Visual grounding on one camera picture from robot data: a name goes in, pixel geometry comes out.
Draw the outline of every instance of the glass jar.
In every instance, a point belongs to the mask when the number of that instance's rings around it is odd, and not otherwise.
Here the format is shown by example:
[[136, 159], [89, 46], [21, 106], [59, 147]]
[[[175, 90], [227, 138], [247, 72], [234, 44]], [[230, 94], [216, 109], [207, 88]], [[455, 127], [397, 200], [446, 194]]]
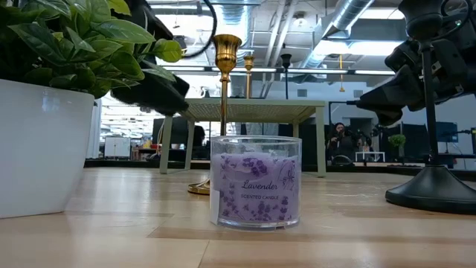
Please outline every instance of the glass jar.
[[211, 140], [210, 215], [216, 224], [275, 228], [300, 217], [301, 139]]

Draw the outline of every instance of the gold candlestick holder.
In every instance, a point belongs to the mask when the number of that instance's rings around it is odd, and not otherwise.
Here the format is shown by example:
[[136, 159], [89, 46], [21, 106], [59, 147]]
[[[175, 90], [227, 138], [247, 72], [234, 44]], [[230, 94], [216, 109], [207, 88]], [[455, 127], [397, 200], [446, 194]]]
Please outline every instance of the gold candlestick holder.
[[[215, 64], [222, 71], [222, 102], [220, 116], [220, 135], [226, 135], [226, 117], [228, 100], [228, 83], [230, 82], [230, 71], [237, 66], [237, 51], [241, 46], [241, 39], [230, 35], [220, 34], [213, 38], [215, 44], [216, 58]], [[188, 185], [188, 191], [194, 194], [210, 194], [210, 178], [204, 182]]]
[[246, 68], [246, 98], [251, 98], [251, 70], [254, 67], [254, 57], [245, 56]]

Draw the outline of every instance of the candlestick base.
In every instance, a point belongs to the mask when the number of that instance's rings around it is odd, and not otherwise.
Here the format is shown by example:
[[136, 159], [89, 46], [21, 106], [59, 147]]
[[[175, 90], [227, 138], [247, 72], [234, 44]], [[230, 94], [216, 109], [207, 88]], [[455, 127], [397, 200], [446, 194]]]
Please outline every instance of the candlestick base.
[[210, 195], [210, 179], [204, 182], [188, 185], [188, 191], [192, 194]]

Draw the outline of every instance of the desk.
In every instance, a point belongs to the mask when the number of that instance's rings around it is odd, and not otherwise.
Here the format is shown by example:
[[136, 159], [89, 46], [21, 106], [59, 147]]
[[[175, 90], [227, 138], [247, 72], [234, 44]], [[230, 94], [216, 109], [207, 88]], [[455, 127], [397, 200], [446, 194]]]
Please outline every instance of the desk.
[[[190, 169], [192, 159], [193, 130], [195, 122], [220, 122], [220, 99], [202, 98], [187, 99], [190, 105], [187, 111], [180, 112], [188, 120], [187, 156], [185, 170]], [[293, 136], [299, 137], [299, 124], [316, 114], [318, 176], [326, 176], [326, 149], [324, 137], [324, 101], [320, 100], [261, 100], [261, 99], [233, 99], [227, 103], [227, 122], [249, 123], [286, 123], [293, 125]], [[161, 174], [169, 173], [167, 163], [169, 159], [170, 136], [172, 132], [172, 117], [167, 116], [164, 121], [162, 139]]]
[[374, 158], [375, 158], [375, 162], [378, 161], [378, 159], [376, 158], [376, 155], [382, 155], [382, 158], [385, 162], [385, 152], [356, 152], [356, 162], [358, 161], [358, 155], [361, 154], [362, 155], [362, 158], [365, 159], [365, 155], [366, 154], [373, 154], [374, 155]]

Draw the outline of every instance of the computer monitor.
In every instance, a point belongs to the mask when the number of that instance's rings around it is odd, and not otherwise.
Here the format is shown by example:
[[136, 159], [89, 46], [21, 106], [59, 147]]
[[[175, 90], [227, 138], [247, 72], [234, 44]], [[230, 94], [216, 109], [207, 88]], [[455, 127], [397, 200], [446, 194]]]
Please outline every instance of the computer monitor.
[[[152, 142], [158, 143], [158, 132], [164, 123], [163, 118], [154, 119], [154, 127], [152, 129]], [[188, 121], [183, 117], [174, 117], [172, 120], [172, 135], [170, 136], [171, 144], [187, 144], [188, 138]]]

